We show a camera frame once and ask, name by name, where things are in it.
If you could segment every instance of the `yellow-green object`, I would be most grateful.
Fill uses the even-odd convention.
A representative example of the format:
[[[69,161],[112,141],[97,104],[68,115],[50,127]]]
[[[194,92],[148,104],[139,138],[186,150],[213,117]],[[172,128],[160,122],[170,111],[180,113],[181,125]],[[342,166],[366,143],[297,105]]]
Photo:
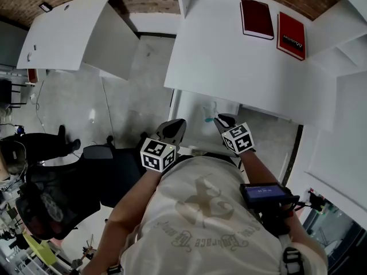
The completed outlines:
[[[43,263],[50,266],[57,262],[57,258],[51,251],[47,241],[41,241],[41,243],[38,243],[34,240],[34,238],[25,232],[23,233],[23,236],[29,244],[29,247],[32,249],[32,251],[34,251],[37,257],[42,260]]]

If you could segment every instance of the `red book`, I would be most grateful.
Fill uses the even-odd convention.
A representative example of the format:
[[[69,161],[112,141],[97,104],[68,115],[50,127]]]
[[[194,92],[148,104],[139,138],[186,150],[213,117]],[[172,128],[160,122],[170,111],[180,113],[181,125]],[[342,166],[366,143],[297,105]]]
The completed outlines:
[[[306,58],[306,46],[304,43],[303,23],[280,12],[278,15],[278,38],[276,47],[302,61]]]
[[[273,24],[266,3],[241,0],[240,8],[243,34],[267,40],[274,39]]]

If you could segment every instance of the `apriltag cube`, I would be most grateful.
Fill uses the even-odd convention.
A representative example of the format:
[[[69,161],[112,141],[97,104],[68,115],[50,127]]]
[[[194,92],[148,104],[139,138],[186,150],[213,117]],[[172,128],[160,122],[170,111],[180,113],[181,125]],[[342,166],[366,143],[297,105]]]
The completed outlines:
[[[147,138],[140,156],[144,167],[163,172],[176,160],[176,146]]]
[[[254,146],[251,132],[246,124],[243,123],[222,133],[225,146],[236,154],[240,154]]]

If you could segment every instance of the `white t-shirt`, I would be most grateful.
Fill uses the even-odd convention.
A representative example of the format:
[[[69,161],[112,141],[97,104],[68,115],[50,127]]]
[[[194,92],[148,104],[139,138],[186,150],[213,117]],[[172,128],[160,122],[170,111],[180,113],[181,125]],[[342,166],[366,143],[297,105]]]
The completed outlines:
[[[124,275],[280,274],[282,246],[248,210],[236,166],[195,157],[173,167],[157,187],[121,257]],[[321,258],[300,246],[312,274]]]

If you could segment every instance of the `black office chair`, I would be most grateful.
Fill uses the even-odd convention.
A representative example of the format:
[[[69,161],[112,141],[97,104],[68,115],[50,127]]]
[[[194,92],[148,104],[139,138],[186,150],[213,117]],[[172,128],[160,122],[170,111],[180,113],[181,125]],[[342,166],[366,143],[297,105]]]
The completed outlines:
[[[13,84],[9,80],[0,79],[0,108],[20,108],[20,106],[13,105],[25,105],[27,103],[12,103],[11,93],[20,93],[19,91],[13,91],[13,86],[26,87],[26,85]]]
[[[141,178],[140,148],[105,146],[84,149],[80,159],[64,166],[33,166],[15,202],[25,226],[38,239],[64,239],[76,225],[100,210],[114,207]]]

